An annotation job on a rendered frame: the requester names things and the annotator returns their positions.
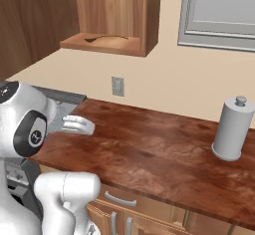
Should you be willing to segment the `grey oven front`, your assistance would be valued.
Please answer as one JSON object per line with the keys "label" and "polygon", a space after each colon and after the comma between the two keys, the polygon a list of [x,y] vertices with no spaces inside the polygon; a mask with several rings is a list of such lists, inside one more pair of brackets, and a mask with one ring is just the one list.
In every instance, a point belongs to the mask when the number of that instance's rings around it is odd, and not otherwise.
{"label": "grey oven front", "polygon": [[7,184],[12,196],[42,220],[42,205],[33,190],[34,182],[41,174],[40,166],[26,158],[7,158],[5,165]]}

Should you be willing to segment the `grey hob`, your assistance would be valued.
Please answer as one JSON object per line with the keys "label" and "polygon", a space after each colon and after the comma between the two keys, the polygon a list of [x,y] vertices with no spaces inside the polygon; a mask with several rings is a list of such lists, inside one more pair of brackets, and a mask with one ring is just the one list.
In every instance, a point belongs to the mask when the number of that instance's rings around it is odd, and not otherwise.
{"label": "grey hob", "polygon": [[78,105],[86,98],[86,95],[63,92],[54,89],[36,87],[46,97],[53,100],[57,106],[57,113],[53,121],[49,124],[47,133],[60,131],[63,126],[63,117],[71,115]]}

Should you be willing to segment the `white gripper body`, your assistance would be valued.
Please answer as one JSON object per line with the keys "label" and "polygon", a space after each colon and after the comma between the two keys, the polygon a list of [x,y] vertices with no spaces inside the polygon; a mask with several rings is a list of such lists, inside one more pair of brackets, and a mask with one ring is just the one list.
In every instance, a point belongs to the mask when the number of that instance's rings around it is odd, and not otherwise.
{"label": "white gripper body", "polygon": [[92,135],[96,127],[92,121],[79,116],[65,116],[63,117],[63,122],[62,130],[72,131],[79,134]]}

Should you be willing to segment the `wooden base cabinet door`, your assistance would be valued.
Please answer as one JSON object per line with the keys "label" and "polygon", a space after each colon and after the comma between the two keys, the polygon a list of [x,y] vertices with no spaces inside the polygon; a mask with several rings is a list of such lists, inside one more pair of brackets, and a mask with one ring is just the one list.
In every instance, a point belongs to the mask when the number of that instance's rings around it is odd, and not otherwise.
{"label": "wooden base cabinet door", "polygon": [[[101,235],[124,235],[123,212],[107,203],[94,201],[87,206],[91,220],[98,226]],[[112,225],[112,214],[116,214],[116,223]]]}
{"label": "wooden base cabinet door", "polygon": [[128,217],[132,218],[131,235],[192,235],[184,229],[128,211],[124,212],[125,235],[127,235]]}

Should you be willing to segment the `open wooden wall cabinet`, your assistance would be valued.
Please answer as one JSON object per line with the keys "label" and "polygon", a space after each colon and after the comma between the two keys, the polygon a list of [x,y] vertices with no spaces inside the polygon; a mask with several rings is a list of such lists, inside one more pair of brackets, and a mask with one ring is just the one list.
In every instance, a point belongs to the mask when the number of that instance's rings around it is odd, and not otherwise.
{"label": "open wooden wall cabinet", "polygon": [[[80,32],[60,42],[66,49],[145,57],[158,43],[160,0],[76,0]],[[88,43],[85,38],[100,38]]]}

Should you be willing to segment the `wooden spoon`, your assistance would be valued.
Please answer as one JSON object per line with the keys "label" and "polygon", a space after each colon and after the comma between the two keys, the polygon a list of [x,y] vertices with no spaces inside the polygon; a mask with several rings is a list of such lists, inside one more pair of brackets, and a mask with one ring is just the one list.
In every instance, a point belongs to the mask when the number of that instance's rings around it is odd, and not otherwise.
{"label": "wooden spoon", "polygon": [[85,38],[84,40],[88,43],[93,43],[100,38],[122,38],[122,39],[128,40],[128,37],[124,37],[124,36],[120,36],[120,35],[102,35],[102,36],[98,36],[95,38]]}

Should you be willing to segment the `grey wall outlet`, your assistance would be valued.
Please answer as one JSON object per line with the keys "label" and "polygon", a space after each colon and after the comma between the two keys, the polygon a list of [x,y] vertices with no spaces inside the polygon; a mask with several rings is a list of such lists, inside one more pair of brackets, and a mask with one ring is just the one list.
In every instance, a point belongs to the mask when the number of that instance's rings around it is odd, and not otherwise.
{"label": "grey wall outlet", "polygon": [[112,90],[114,96],[123,97],[125,95],[124,79],[112,77]]}

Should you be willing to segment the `grey framed window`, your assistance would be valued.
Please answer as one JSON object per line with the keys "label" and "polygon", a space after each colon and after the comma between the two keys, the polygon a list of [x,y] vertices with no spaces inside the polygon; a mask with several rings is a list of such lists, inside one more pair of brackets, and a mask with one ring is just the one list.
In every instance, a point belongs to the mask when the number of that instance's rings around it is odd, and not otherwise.
{"label": "grey framed window", "polygon": [[255,52],[255,0],[182,0],[177,43]]}

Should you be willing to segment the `grey paper towel holder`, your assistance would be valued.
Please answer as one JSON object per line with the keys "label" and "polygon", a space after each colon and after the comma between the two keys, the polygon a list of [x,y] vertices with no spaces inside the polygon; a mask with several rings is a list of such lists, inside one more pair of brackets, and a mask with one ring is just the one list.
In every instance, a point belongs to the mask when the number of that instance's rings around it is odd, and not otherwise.
{"label": "grey paper towel holder", "polygon": [[241,156],[247,131],[255,114],[255,104],[243,96],[226,99],[222,108],[211,150],[225,161],[235,161]]}

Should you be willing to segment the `wooden drawer front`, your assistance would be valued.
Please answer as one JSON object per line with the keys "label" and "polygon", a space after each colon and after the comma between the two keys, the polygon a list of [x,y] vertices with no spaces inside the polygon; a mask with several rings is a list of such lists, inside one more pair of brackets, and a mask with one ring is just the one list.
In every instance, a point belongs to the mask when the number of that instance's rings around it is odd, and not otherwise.
{"label": "wooden drawer front", "polygon": [[[110,196],[118,198],[124,201],[136,201],[136,206],[127,206],[122,203],[117,203],[112,199],[105,196],[108,192]],[[101,194],[99,199],[107,202],[111,205],[122,208],[125,212],[130,212],[131,214],[141,215],[149,218],[153,218],[162,222],[168,222],[170,219],[171,206],[156,201],[139,194],[127,191],[126,189],[119,189],[106,184],[102,184]]]}

